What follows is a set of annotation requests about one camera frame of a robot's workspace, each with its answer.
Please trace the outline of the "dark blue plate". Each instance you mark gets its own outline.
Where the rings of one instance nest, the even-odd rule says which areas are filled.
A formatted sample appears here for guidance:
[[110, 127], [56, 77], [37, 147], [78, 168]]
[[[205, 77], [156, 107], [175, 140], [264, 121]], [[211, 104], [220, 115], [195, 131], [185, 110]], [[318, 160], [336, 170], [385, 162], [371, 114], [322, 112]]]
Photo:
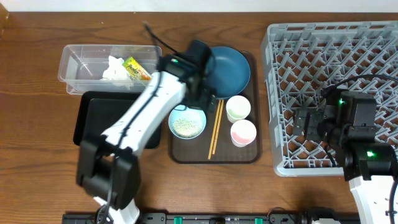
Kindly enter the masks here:
[[212, 47], [211, 53], [206, 66], [206, 84], [216, 91], [215, 96], [219, 100], [240, 94], [251, 77], [248, 60], [231, 47]]

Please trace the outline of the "light blue bowl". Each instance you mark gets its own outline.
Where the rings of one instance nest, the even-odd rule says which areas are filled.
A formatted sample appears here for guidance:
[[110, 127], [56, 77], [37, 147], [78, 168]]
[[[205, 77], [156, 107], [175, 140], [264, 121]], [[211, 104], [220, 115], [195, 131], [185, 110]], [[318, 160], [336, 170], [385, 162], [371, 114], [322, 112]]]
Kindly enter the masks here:
[[202, 110], [176, 106], [169, 114], [169, 129], [180, 139], [193, 139], [199, 136], [206, 126], [206, 115]]

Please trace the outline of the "white cup green inside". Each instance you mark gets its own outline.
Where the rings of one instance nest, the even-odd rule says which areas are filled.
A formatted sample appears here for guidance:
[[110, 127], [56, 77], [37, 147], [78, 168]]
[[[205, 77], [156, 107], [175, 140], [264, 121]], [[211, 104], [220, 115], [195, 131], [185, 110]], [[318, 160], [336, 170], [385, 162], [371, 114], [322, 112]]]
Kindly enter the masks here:
[[236, 95], [231, 97], [226, 103], [227, 119], [235, 123], [240, 119], [245, 119], [251, 112], [249, 100], [243, 96]]

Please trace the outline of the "white cup pink inside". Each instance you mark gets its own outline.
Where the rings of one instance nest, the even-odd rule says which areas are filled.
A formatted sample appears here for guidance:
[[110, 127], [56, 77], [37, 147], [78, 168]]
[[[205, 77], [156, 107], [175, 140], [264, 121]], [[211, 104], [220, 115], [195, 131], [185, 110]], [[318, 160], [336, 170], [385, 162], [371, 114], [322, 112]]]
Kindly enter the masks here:
[[231, 127], [231, 140], [236, 147], [245, 147], [257, 136], [255, 125], [246, 119], [238, 120]]

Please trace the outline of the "yellow snack wrapper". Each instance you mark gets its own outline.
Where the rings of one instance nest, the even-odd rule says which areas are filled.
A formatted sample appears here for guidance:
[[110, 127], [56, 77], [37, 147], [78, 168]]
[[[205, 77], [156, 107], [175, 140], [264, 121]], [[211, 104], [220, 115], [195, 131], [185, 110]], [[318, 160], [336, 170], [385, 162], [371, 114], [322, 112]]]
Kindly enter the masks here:
[[151, 80], [152, 76], [133, 58], [123, 62], [123, 67], [129, 72], [133, 80]]

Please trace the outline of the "white tissue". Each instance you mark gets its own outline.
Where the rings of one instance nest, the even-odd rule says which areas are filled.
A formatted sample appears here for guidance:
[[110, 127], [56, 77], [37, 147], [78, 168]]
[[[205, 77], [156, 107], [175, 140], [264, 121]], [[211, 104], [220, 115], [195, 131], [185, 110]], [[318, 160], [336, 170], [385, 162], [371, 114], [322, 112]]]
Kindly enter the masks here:
[[123, 66], [123, 58], [108, 57], [108, 68], [103, 72], [101, 81], [112, 81], [116, 86], [133, 86], [129, 72]]

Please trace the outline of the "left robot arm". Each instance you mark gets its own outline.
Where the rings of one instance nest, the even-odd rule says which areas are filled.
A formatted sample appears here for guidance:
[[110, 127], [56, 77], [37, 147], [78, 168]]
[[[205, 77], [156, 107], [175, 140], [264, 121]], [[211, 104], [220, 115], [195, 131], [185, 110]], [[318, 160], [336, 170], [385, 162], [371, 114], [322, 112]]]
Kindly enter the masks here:
[[80, 143], [76, 182], [103, 201], [95, 223], [135, 223], [134, 197], [141, 184], [139, 158], [163, 119], [178, 105], [208, 111], [215, 91], [206, 85], [210, 47], [190, 42], [185, 52], [160, 57], [147, 88], [112, 126]]

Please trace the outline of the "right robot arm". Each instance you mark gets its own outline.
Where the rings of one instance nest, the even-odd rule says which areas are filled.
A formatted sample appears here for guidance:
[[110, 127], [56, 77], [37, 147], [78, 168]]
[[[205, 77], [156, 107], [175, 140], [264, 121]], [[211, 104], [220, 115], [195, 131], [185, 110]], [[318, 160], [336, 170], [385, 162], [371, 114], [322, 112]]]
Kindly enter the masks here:
[[375, 140], [377, 101], [368, 93], [337, 89], [319, 109], [294, 112], [295, 135], [322, 141], [335, 152], [361, 223], [397, 223], [397, 156]]

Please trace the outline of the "grey dishwasher rack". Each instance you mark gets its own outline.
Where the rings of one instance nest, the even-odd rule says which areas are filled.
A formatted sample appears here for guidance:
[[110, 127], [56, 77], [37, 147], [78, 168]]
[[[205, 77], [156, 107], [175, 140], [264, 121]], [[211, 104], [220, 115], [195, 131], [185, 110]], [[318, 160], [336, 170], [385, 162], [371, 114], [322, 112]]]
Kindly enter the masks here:
[[341, 175], [321, 142], [293, 135], [300, 107], [325, 104], [338, 84], [377, 101], [376, 140], [397, 146], [397, 22], [272, 24], [261, 43], [274, 171], [281, 177]]

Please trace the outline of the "clear plastic waste bin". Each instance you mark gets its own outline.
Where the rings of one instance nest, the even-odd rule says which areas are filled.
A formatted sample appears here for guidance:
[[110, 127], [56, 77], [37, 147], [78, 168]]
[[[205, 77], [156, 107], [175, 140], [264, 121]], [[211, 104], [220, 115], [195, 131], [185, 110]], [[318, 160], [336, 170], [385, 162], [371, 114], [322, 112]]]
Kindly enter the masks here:
[[109, 57], [127, 60], [134, 58], [147, 72], [154, 73], [159, 46], [153, 45], [67, 45], [63, 49], [58, 80], [67, 84], [67, 93], [81, 95], [87, 91], [140, 93], [149, 84], [147, 80], [104, 80], [109, 68]]

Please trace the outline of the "wooden chopstick left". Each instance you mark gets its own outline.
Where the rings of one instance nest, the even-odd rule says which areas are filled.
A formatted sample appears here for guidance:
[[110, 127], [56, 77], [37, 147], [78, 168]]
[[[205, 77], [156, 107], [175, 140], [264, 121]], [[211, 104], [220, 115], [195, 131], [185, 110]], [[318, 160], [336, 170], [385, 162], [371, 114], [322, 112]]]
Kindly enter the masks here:
[[211, 156], [213, 155], [213, 151], [215, 148], [215, 139], [216, 139], [216, 134], [218, 133], [218, 127], [220, 124], [220, 117], [222, 114], [222, 108], [223, 108], [223, 102], [224, 100], [219, 100], [218, 101], [218, 107], [216, 110], [216, 116], [215, 116], [215, 123], [213, 126], [213, 132], [212, 132], [212, 136], [211, 136], [211, 143], [210, 143], [210, 148], [209, 148], [209, 153], [208, 153], [208, 160], [211, 159]]

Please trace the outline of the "wooden chopstick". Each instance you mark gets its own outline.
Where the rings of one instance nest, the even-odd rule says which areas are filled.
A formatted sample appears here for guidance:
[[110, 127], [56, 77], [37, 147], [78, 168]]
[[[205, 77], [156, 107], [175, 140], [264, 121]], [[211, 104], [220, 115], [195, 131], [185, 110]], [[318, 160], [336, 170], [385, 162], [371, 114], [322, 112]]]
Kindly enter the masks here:
[[212, 136], [211, 136], [211, 143], [210, 143], [210, 148], [209, 148], [209, 153], [208, 153], [208, 160], [211, 159], [211, 156], [213, 155], [213, 151], [215, 148], [215, 139], [216, 139], [216, 134], [218, 133], [218, 127], [220, 124], [220, 117], [222, 114], [222, 108], [223, 108], [223, 102], [224, 100], [219, 100], [218, 101], [218, 107], [216, 110], [216, 116], [215, 116], [215, 123], [213, 126], [213, 132], [212, 132]]
[[214, 128], [213, 128], [213, 136], [212, 136], [210, 157], [212, 155], [214, 155], [215, 152], [216, 152], [216, 145], [217, 145], [217, 142], [218, 142], [218, 135], [219, 135], [220, 124], [221, 124], [221, 119], [222, 119], [222, 114], [223, 114], [223, 108], [224, 108], [224, 100], [220, 100], [219, 101], [219, 105], [218, 105], [217, 114], [216, 114], [217, 117], [215, 119], [215, 125], [214, 125]]

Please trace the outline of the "wooden chopstick right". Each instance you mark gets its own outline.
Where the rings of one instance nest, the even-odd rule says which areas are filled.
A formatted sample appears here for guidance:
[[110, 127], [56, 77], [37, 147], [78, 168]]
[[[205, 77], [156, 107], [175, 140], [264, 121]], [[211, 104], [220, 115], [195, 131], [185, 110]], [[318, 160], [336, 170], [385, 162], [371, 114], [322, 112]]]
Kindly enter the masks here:
[[213, 136], [212, 136], [210, 157], [212, 155], [214, 155], [215, 152], [216, 152], [216, 145], [217, 145], [217, 142], [218, 142], [218, 135], [219, 135], [220, 124], [221, 124], [221, 119], [222, 119], [222, 114], [223, 114], [223, 108], [224, 108], [224, 100], [220, 100], [219, 101], [219, 105], [218, 105], [217, 114], [216, 114], [217, 117], [215, 119], [215, 125], [214, 125], [214, 128], [213, 128]]

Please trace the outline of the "brown serving tray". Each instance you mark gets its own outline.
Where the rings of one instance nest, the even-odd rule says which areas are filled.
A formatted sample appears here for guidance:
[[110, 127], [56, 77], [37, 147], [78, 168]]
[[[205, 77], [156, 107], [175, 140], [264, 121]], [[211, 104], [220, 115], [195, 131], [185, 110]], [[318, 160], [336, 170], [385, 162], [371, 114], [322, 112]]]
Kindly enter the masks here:
[[243, 52], [248, 60], [251, 77], [241, 95], [251, 104], [251, 111], [246, 118], [256, 127], [256, 138], [244, 147], [233, 144], [230, 131], [232, 123], [227, 119], [226, 112], [222, 113], [216, 149], [210, 151], [211, 140], [217, 111], [206, 112], [206, 126], [196, 138], [184, 140], [170, 134], [169, 156], [179, 164], [251, 164], [256, 162], [262, 154], [261, 116], [259, 114], [259, 94], [257, 83], [256, 59], [249, 52]]

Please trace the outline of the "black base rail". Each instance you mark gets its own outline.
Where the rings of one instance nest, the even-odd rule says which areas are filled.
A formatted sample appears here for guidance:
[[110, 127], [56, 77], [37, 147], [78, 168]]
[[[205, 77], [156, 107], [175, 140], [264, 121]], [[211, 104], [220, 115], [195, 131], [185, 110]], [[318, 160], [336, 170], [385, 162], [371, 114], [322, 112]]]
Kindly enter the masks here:
[[[359, 217], [345, 216], [340, 218], [340, 223], [359, 224]], [[94, 214], [64, 214], [62, 224], [89, 224], [95, 223]], [[271, 214], [270, 217], [260, 215], [166, 215], [164, 213], [145, 213], [138, 218], [137, 223], [142, 224], [255, 224], [255, 223], [295, 223], [288, 215]]]

